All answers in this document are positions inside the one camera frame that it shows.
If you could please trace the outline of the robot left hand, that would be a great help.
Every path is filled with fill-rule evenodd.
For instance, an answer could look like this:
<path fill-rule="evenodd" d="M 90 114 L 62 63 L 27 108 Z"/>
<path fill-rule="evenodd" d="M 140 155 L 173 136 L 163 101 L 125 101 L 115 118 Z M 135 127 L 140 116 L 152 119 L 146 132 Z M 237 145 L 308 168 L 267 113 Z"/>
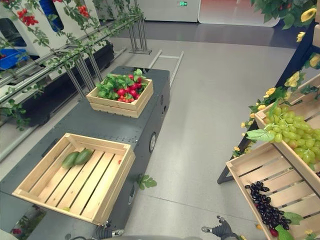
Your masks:
<path fill-rule="evenodd" d="M 124 229 L 112 229 L 112 221 L 106 221 L 104 225 L 96 227 L 94 236 L 98 240 L 121 237 L 125 233 Z"/>

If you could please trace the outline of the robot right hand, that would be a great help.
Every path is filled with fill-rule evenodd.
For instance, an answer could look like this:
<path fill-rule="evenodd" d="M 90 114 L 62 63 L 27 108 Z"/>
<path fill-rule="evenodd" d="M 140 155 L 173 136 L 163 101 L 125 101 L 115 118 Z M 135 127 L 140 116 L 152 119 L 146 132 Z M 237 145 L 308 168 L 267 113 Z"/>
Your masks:
<path fill-rule="evenodd" d="M 232 232 L 231 226 L 229 223 L 224 219 L 223 216 L 217 215 L 216 218 L 220 225 L 215 227 L 208 227 L 203 226 L 201 231 L 207 234 L 213 234 L 219 237 L 221 240 L 238 240 L 238 235 Z"/>

